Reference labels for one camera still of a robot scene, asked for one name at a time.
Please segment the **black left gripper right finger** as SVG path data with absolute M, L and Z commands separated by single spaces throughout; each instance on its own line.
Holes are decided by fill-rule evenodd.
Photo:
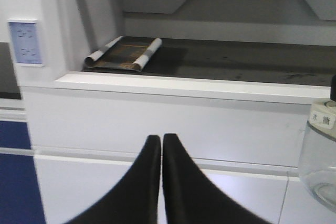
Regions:
M 168 223 L 266 223 L 216 187 L 175 133 L 163 138 L 163 194 Z

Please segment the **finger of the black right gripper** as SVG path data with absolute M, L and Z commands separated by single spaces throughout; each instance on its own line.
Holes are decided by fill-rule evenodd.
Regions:
M 330 99 L 332 101 L 336 101 L 336 75 L 334 75 L 331 79 Z

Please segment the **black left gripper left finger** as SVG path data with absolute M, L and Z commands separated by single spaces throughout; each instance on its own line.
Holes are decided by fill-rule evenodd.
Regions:
M 68 223 L 157 223 L 160 172 L 160 137 L 150 135 L 118 183 Z

